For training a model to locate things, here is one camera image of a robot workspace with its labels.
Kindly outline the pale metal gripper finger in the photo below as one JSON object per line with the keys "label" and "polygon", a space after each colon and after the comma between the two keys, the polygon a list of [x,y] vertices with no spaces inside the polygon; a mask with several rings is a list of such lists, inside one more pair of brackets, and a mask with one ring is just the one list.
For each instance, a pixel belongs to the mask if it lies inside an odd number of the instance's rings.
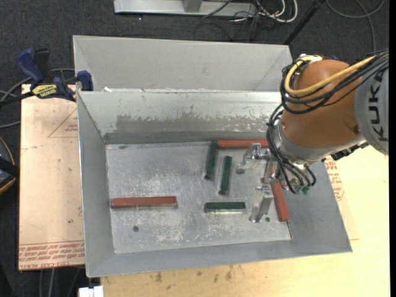
{"label": "pale metal gripper finger", "polygon": [[268,214],[272,201],[273,193],[270,186],[256,188],[254,190],[249,220],[253,223],[259,223],[263,216]]}
{"label": "pale metal gripper finger", "polygon": [[249,146],[243,155],[241,163],[236,167],[237,174],[244,174],[247,170],[253,170],[259,165],[263,159],[261,148],[260,143],[253,143]]}

